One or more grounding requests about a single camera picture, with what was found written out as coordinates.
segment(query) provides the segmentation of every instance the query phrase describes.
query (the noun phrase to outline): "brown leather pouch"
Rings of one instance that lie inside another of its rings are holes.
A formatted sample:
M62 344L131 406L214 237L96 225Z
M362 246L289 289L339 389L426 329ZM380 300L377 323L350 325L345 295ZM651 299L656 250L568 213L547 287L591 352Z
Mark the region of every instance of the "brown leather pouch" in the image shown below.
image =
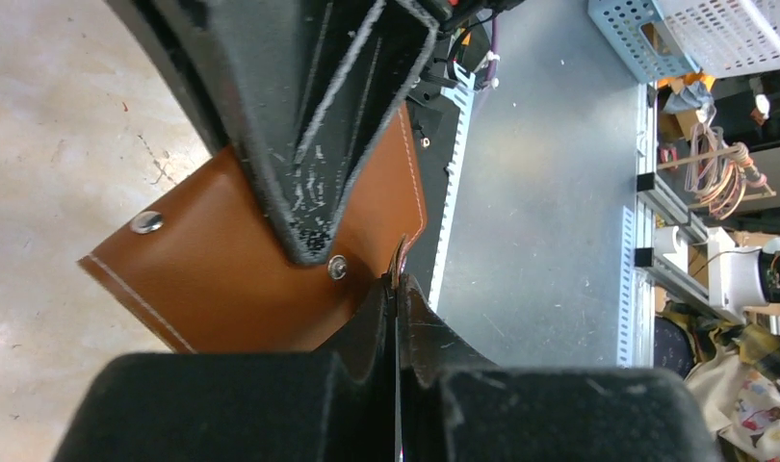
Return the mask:
M179 352L308 350L347 322L402 236L426 224L406 110L391 121L352 191L327 266L290 263L231 148L146 210L163 225L124 225L79 264Z

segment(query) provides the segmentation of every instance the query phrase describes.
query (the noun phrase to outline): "stained surface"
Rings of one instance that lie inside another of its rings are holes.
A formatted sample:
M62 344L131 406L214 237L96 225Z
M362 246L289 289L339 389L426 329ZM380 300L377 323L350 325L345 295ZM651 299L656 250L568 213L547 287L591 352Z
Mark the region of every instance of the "stained surface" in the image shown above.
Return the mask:
M616 364L637 81L586 4L501 15L501 85L469 130L438 315L505 366Z
M207 157L102 2L0 2L0 461L48 460L109 360L164 349L75 261Z

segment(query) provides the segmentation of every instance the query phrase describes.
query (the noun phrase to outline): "white cylinder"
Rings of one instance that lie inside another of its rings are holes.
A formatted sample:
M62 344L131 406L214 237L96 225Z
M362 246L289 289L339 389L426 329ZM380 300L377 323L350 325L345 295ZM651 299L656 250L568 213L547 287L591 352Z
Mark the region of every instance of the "white cylinder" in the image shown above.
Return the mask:
M738 247L729 253L730 262L730 299L733 304L742 306L767 306L762 283L759 280L759 247Z
M679 238L679 226L666 226L654 231L654 250L665 253L679 253L684 249Z

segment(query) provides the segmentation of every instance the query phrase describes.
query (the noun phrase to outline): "white plastic basket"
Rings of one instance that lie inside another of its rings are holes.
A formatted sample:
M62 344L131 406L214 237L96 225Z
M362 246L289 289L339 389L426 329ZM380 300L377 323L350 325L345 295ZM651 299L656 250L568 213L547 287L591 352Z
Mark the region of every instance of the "white plastic basket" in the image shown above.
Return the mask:
M780 69L780 0L657 0L682 49L717 78Z

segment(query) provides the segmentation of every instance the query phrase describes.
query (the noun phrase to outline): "silver snap button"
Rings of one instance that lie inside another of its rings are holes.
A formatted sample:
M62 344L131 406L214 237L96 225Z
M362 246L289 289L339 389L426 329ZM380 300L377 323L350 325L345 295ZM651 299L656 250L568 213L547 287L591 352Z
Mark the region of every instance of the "silver snap button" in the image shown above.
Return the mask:
M163 226L163 215L160 212L147 210L140 212L129 222L129 229L137 234L149 234Z
M327 263L327 273L334 281L345 277L348 272L348 261L342 255L336 255Z

